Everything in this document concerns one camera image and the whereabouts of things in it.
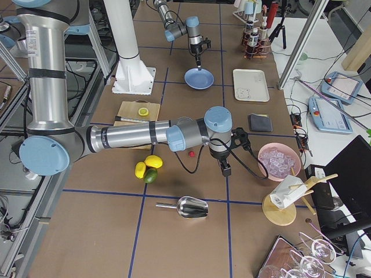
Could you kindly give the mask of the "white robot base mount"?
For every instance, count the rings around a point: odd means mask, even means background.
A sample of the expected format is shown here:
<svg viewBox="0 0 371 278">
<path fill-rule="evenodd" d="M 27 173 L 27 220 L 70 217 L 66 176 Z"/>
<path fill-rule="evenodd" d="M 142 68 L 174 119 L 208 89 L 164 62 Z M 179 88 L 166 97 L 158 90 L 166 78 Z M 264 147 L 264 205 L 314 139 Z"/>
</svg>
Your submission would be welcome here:
<svg viewBox="0 0 371 278">
<path fill-rule="evenodd" d="M 104 5 L 119 56 L 112 92 L 150 95 L 156 69 L 140 58 L 129 1 L 105 0 Z"/>
</svg>

